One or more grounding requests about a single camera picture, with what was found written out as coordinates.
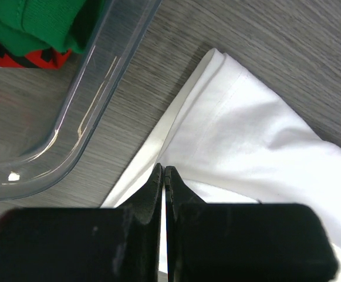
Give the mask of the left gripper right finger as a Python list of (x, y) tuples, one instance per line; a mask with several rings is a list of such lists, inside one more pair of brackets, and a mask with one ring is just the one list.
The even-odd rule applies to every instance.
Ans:
[(296, 203), (207, 203), (165, 169), (170, 281), (330, 281), (339, 262), (321, 221)]

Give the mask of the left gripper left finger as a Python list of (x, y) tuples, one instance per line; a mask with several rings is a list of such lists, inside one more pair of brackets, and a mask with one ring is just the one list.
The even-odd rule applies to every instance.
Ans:
[(0, 215), (0, 281), (157, 281), (162, 167), (115, 208)]

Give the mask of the white t shirt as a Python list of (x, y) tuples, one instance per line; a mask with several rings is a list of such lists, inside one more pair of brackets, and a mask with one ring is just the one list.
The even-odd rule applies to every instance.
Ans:
[(311, 207), (329, 235), (341, 281), (341, 148), (226, 53), (205, 54), (103, 206), (122, 204), (156, 163), (174, 166), (206, 202)]

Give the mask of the clear plastic bin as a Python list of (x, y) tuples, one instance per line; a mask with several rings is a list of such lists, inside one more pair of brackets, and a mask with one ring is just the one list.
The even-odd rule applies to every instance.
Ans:
[(0, 68), (0, 200), (39, 193), (75, 166), (159, 1), (108, 1), (86, 52), (59, 70)]

